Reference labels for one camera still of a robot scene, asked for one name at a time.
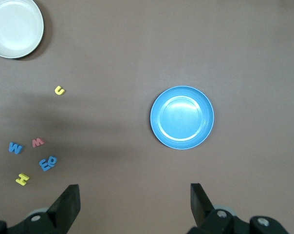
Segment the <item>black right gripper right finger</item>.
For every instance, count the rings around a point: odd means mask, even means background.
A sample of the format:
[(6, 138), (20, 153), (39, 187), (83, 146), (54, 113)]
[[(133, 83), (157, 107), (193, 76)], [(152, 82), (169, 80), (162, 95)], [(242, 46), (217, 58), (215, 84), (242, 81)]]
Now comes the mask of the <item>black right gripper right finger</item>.
[(190, 185), (190, 206), (196, 222), (189, 234), (287, 234), (288, 231), (275, 219), (254, 216), (247, 223), (224, 208), (214, 208), (199, 183)]

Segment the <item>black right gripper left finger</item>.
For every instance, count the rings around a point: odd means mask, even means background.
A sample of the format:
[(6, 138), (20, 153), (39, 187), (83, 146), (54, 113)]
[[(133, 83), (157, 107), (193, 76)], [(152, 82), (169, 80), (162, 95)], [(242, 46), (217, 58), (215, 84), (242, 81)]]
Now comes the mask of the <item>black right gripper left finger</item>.
[(79, 212), (79, 186), (69, 185), (47, 211), (36, 212), (12, 227), (0, 220), (0, 234), (66, 234)]

